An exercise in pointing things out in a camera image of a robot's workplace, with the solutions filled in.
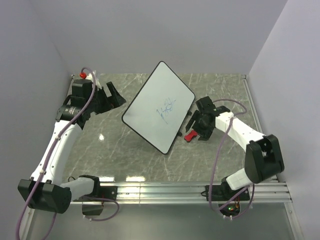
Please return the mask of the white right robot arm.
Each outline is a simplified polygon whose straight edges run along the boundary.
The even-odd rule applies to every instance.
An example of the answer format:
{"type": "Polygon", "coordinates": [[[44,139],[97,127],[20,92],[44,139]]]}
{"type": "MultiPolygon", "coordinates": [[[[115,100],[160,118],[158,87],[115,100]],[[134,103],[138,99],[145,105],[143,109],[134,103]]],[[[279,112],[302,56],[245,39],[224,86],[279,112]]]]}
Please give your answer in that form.
{"type": "Polygon", "coordinates": [[[263,182],[284,171],[285,165],[278,138],[258,132],[238,119],[226,106],[215,106],[210,97],[196,101],[197,109],[190,116],[185,130],[186,142],[195,137],[201,141],[210,139],[215,129],[234,140],[245,152],[244,167],[224,177],[219,185],[207,185],[208,201],[226,201],[234,197],[248,200],[245,188],[263,182]]]}

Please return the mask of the white whiteboard with black frame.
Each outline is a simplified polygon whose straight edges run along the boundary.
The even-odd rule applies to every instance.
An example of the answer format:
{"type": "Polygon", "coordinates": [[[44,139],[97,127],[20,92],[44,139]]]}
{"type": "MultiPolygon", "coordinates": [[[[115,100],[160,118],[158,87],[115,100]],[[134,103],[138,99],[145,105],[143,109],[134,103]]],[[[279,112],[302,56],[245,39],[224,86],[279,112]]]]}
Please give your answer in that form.
{"type": "Polygon", "coordinates": [[[121,120],[162,154],[167,154],[195,98],[178,75],[160,61],[121,120]]]}

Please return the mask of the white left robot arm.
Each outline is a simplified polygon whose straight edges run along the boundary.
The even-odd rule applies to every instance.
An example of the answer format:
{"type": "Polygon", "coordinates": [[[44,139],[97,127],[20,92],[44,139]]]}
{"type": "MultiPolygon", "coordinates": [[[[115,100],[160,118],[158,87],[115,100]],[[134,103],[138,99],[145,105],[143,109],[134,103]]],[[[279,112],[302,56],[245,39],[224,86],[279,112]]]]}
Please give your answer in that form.
{"type": "Polygon", "coordinates": [[[21,179],[18,191],[31,209],[63,214],[70,203],[81,197],[96,201],[101,196],[97,176],[81,175],[62,182],[71,149],[91,114],[103,114],[120,107],[126,100],[112,82],[107,82],[110,96],[102,86],[89,79],[76,79],[71,93],[58,109],[49,145],[29,179],[21,179]]]}

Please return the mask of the red bone-shaped eraser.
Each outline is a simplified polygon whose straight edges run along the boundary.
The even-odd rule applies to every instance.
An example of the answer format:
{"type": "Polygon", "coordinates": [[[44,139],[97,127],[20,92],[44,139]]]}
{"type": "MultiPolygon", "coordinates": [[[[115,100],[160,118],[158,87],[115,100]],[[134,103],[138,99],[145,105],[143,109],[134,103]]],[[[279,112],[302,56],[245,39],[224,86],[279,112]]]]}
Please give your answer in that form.
{"type": "Polygon", "coordinates": [[[194,139],[197,136],[198,133],[195,130],[191,130],[188,134],[184,136],[184,140],[189,143],[192,141],[192,139],[194,139]]]}

